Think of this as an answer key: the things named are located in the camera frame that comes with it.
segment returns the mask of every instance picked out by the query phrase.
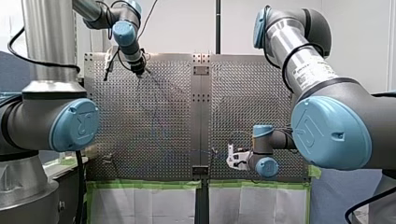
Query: bolt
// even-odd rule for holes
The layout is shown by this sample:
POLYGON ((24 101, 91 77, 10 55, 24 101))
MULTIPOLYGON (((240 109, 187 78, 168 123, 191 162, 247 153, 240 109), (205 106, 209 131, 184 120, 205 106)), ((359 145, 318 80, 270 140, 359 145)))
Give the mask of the bolt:
POLYGON ((59 201, 58 211, 59 211, 59 212, 62 212, 64 209, 66 209, 66 204, 65 204, 65 202, 59 201))

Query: wire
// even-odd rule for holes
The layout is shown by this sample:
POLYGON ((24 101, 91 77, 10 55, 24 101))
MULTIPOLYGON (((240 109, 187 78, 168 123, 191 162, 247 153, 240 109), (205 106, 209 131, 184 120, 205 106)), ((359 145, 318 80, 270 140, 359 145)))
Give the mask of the wire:
POLYGON ((265 35, 267 34, 267 31, 266 31, 267 16, 268 16, 268 11, 269 11, 270 9, 271 9, 271 7, 270 7, 269 5, 267 5, 267 6, 264 8, 264 15, 263 15, 264 20, 263 20, 263 22, 262 22, 262 27, 263 27, 262 30, 264 31, 264 35, 262 36, 262 50, 264 51, 265 60, 267 60, 267 62, 268 62, 269 64, 271 64, 273 67, 279 68, 279 69, 280 69, 280 67, 279 67, 278 65, 276 65, 275 63, 273 63, 273 62, 269 59, 268 54, 267 54, 267 52, 266 52, 266 47, 265 47, 265 35))
POLYGON ((108 25, 107 38, 111 39, 113 37, 113 29, 111 27, 113 26, 113 17, 114 17, 114 15, 111 12, 110 7, 105 2, 96 1, 96 3, 102 4, 102 5, 104 5, 106 7, 106 12, 105 13, 106 13, 106 22, 107 22, 107 25, 108 25))
POLYGON ((120 52, 120 48, 117 49, 116 53, 113 55, 113 58, 111 58, 110 64, 108 65, 108 68, 106 69, 105 78, 103 78, 103 81, 107 81, 108 73, 110 72, 110 67, 111 67, 111 65, 113 65, 114 59, 117 57, 117 54, 119 54, 119 52, 120 52))
POLYGON ((118 0, 118 1, 115 1, 115 2, 113 2, 113 3, 111 4, 111 7, 114 7, 117 3, 123 3, 123 4, 128 5, 128 7, 134 8, 134 7, 131 6, 131 4, 129 4, 129 3, 126 2, 125 0, 118 0))
MULTIPOLYGON (((268 54, 267 54, 267 52, 266 52, 266 46, 265 46, 265 36, 266 36, 266 33, 267 33, 266 25, 267 25, 268 11, 269 11, 270 9, 271 9, 271 7, 268 6, 268 5, 264 8, 264 15, 263 15, 263 22, 262 22, 263 31, 264 31, 264 35, 262 36, 262 49, 263 49, 263 51, 264 51, 264 56, 265 56, 265 59, 267 60, 267 62, 268 62, 269 64, 271 64, 271 65, 272 65, 273 67, 275 67, 275 68, 280 68, 278 65, 274 64, 274 63, 269 59, 268 54)), ((297 53, 300 49, 303 49, 303 48, 308 47, 308 46, 312 46, 312 47, 315 47, 315 48, 319 49, 319 50, 320 50, 320 55, 321 55, 322 57, 324 56, 324 48, 323 48, 321 45, 317 44, 317 43, 306 43, 306 44, 303 44, 303 45, 301 45, 300 47, 297 47, 297 48, 293 49, 293 50, 288 54, 288 56, 286 56, 285 62, 283 62, 283 65, 282 65, 282 80, 283 80, 283 83, 285 84, 286 88, 288 88, 288 90, 289 90, 291 93, 293 93, 293 89, 291 88, 291 86, 290 86, 290 84, 289 84, 289 82, 288 82, 288 80, 287 80, 286 68, 287 68, 287 66, 288 66, 288 63, 289 63, 289 60, 291 59, 291 57, 292 57, 295 53, 297 53)))
POLYGON ((385 198, 385 197, 389 196, 390 194, 392 194, 392 193, 394 193, 394 192, 396 192, 396 187, 394 187, 394 188, 392 188, 392 189, 388 189, 387 191, 384 191, 384 192, 382 192, 382 193, 380 193, 380 194, 377 194, 377 195, 375 195, 375 196, 373 196, 373 197, 371 197, 371 198, 369 198, 369 199, 367 199, 367 200, 364 200, 364 201, 361 202, 361 203, 357 203, 357 204, 353 205, 351 208, 349 208, 348 210, 346 210, 346 213, 345 213, 346 222, 347 222, 348 224, 352 224, 352 222, 351 222, 350 219, 349 219, 349 216, 350 216, 356 209, 358 209, 358 208, 360 208, 360 207, 362 207, 362 206, 364 206, 364 205, 366 205, 366 204, 373 203, 373 202, 375 202, 375 201, 377 201, 377 200, 379 200, 379 199, 385 198))
POLYGON ((79 71, 81 70, 77 65, 75 64, 62 64, 62 63, 48 63, 48 62, 40 62, 38 60, 34 60, 34 59, 30 59, 30 58, 25 58, 23 56, 21 56, 17 51, 14 50, 14 48, 12 48, 12 45, 14 44, 14 42, 18 39, 18 37, 21 36, 21 34, 24 32, 24 27, 22 27, 20 29, 20 31, 14 35, 11 40, 8 42, 8 50, 9 52, 11 52, 14 56, 28 62, 28 63, 34 63, 34 64, 38 64, 38 65, 43 65, 46 67, 63 67, 63 68, 73 68, 77 70, 77 73, 79 73, 79 71))
POLYGON ((297 52, 300 51, 301 49, 305 49, 306 47, 309 47, 309 46, 318 48, 318 49, 320 50, 320 55, 323 57, 323 55, 324 55, 324 49, 323 49, 323 47, 322 47, 321 45, 319 45, 319 44, 317 44, 317 43, 305 43, 305 44, 303 44, 303 45, 301 45, 301 46, 299 46, 299 47, 293 49, 293 50, 288 54, 288 56, 286 56, 285 62, 283 62, 283 65, 282 65, 282 80, 283 80, 283 83, 285 83, 286 87, 288 88, 288 90, 289 90, 291 93, 293 93, 293 89, 291 88, 291 86, 290 86, 290 84, 289 84, 289 82, 288 82, 288 80, 287 80, 286 68, 288 67, 288 63, 289 63, 291 57, 292 57, 295 53, 297 53, 297 52))
POLYGON ((120 51, 119 51, 117 54, 119 55, 119 60, 120 60, 121 65, 122 65, 126 70, 132 72, 132 69, 131 69, 131 68, 128 68, 128 67, 123 63, 123 61, 122 61, 122 59, 121 59, 121 56, 120 56, 120 51))
POLYGON ((82 220, 82 213, 84 210, 84 164, 82 163, 82 156, 80 151, 76 151, 77 165, 78 165, 78 207, 74 223, 80 224, 82 220))
MULTIPOLYGON (((293 140, 293 137, 291 136, 291 134, 288 133, 288 131, 291 131, 291 129, 289 129, 289 128, 277 128, 276 130, 282 132, 283 134, 285 134, 286 135, 285 137, 293 140)), ((286 150, 291 152, 292 154, 298 154, 299 153, 298 150, 293 150, 293 149, 289 149, 289 148, 286 148, 286 150)))
POLYGON ((137 37, 137 40, 139 40, 139 39, 140 39, 140 36, 142 36, 142 34, 145 32, 145 30, 146 30, 146 25, 148 24, 148 21, 149 21, 149 17, 151 16, 151 13, 152 13, 152 11, 153 11, 154 8, 155 8, 155 5, 157 5, 157 2, 158 2, 158 0, 155 0, 154 3, 152 4, 151 10, 150 10, 149 13, 148 13, 148 17, 146 18, 145 24, 143 25, 142 32, 141 32, 140 35, 137 37))

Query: metal pegboard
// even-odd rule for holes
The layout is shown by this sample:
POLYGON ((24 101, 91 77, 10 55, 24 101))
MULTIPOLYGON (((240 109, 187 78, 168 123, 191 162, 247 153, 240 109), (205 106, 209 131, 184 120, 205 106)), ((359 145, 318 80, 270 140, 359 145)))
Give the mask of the metal pegboard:
POLYGON ((149 57, 151 75, 115 61, 103 81, 105 54, 86 54, 85 88, 100 108, 90 180, 191 180, 192 55, 149 57))
MULTIPOLYGON (((211 55, 211 121, 209 145, 217 151, 209 156, 210 177, 214 179, 259 179, 255 172, 236 171, 227 166, 230 133, 251 133, 255 124, 285 127, 290 122, 290 93, 279 70, 262 56, 211 55)), ((233 135, 236 147, 251 147, 251 136, 233 135)), ((306 181, 307 164, 299 154, 275 150, 279 162, 278 181, 306 181)))

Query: white sticker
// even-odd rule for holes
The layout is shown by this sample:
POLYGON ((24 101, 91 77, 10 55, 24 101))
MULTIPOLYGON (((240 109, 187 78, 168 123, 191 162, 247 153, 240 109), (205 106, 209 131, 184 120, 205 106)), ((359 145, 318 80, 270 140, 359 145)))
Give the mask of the white sticker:
POLYGON ((293 71, 293 76, 304 91, 320 82, 338 77, 322 57, 312 56, 293 71))

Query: light blue joint cap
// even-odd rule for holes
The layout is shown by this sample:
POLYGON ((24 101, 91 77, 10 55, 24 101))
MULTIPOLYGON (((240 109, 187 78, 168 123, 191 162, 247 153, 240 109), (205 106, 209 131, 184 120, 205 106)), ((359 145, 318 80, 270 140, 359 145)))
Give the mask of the light blue joint cap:
POLYGON ((117 21, 113 25, 113 35, 117 43, 122 47, 132 45, 136 38, 134 26, 128 21, 117 21))
POLYGON ((58 115, 49 134, 49 145, 58 152, 78 151, 95 137, 99 126, 96 104, 89 99, 77 99, 58 115))
POLYGON ((125 2, 129 3, 129 5, 131 5, 131 7, 133 7, 134 10, 136 10, 139 13, 139 16, 142 15, 142 7, 136 1, 125 0, 125 2))
POLYGON ((279 173, 279 165, 274 158, 264 157, 256 163, 256 172, 262 177, 270 178, 279 173))
POLYGON ((262 42, 262 37, 264 35, 264 8, 260 10, 256 17, 256 23, 254 24, 253 33, 253 46, 255 49, 263 49, 264 45, 262 42))
POLYGON ((253 138, 263 137, 274 131, 272 125, 254 125, 253 126, 253 138))
POLYGON ((355 170, 372 154, 370 134, 348 106, 326 96, 311 96, 291 115, 294 143, 310 162, 322 168, 355 170))

